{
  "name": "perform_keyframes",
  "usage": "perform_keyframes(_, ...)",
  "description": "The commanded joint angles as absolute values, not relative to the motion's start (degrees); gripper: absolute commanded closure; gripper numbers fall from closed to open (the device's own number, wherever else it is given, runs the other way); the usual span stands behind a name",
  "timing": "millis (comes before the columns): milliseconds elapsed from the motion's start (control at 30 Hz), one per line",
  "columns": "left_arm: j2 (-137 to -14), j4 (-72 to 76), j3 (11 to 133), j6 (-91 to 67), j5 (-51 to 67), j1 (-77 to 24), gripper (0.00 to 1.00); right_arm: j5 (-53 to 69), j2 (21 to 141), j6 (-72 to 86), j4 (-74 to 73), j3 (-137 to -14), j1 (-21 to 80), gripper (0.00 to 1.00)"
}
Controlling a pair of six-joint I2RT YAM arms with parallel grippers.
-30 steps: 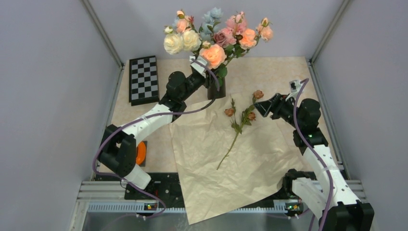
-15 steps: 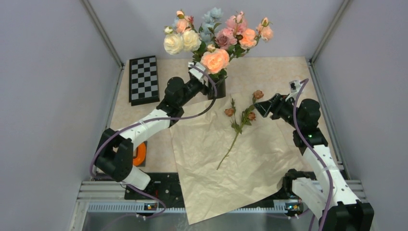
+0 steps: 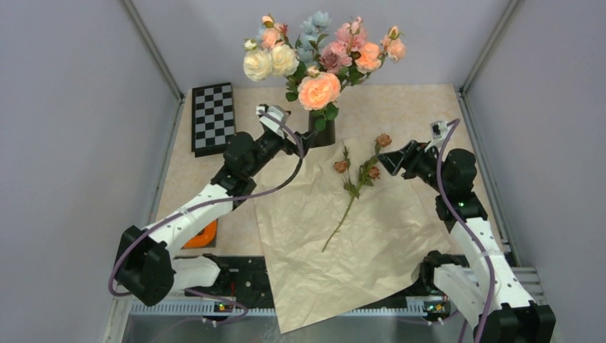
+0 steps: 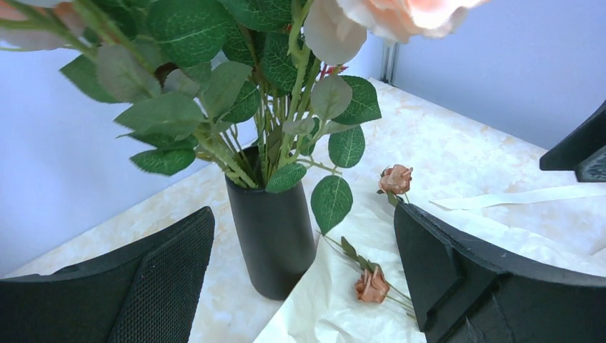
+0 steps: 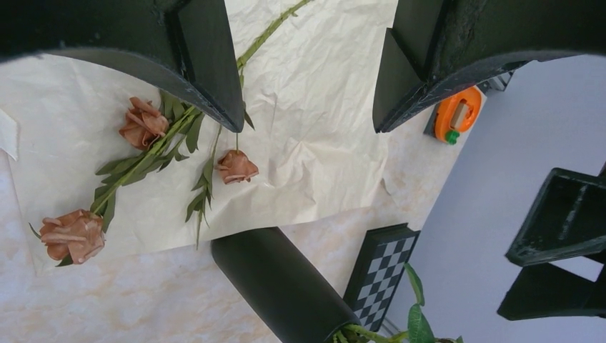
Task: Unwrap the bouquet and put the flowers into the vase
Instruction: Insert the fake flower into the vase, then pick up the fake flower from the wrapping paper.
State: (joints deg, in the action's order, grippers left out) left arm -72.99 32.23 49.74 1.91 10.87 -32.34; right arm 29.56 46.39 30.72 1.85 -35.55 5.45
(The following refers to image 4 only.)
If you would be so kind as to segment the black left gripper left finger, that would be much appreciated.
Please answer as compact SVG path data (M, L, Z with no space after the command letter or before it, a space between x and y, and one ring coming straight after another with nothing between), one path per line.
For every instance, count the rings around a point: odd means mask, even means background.
M1 280L3 342L187 342L214 239L209 207L53 274Z

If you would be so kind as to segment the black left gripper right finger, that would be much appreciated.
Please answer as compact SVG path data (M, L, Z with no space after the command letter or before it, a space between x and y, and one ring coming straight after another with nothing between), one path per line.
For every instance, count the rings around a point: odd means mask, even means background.
M394 231L428 342L605 340L605 278L510 252L399 202Z

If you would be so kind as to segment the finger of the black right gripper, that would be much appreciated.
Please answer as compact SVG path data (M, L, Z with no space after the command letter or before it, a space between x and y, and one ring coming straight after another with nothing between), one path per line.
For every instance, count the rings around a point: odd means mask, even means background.
M572 171L578 182L605 181L605 104L540 157L542 171Z

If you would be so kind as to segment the cream ribbon bow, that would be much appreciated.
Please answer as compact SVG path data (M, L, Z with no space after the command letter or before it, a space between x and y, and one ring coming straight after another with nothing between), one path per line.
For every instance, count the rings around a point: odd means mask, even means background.
M430 200L429 202L448 210L471 210L506 204L534 204L605 195L605 184L579 183L569 186L548 187L527 192L506 194L483 194L467 198Z

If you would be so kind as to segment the small brown rose stem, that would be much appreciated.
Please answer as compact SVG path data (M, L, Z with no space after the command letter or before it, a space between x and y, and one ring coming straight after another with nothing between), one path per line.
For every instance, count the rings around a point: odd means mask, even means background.
M384 194L388 203L394 207L401 203L408 204L407 192L411 188L412 172L412 167L402 164L394 164L385 168L380 174L377 193ZM390 299L401 305L410 319L416 319L411 297L385 279L382 267L378 263L371 262L358 254L345 237L341 237L337 241L327 237L326 234L321 234L321 236L339 247L343 255L353 261L362 271L360 278L354 283L358 301L381 304L384 300Z

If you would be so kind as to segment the orange paper bouquet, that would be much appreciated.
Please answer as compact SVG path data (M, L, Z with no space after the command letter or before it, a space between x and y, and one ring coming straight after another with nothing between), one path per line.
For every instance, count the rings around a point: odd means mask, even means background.
M292 293L257 336L258 342L424 342L405 308L410 295L394 233L394 209L369 178L354 183L353 212L327 237ZM462 231L524 257L576 272L605 275L605 253L572 248L474 212L444 210L425 198L417 203ZM361 302L362 270L340 247L346 237L358 254L378 263L391 289L382 303Z

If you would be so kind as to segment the pink rose stem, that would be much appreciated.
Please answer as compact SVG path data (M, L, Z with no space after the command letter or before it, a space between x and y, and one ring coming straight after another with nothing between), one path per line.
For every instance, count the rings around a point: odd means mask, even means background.
M317 0L304 21L306 45L330 66L346 64L370 31L391 44L413 36L441 39L453 33L483 0Z

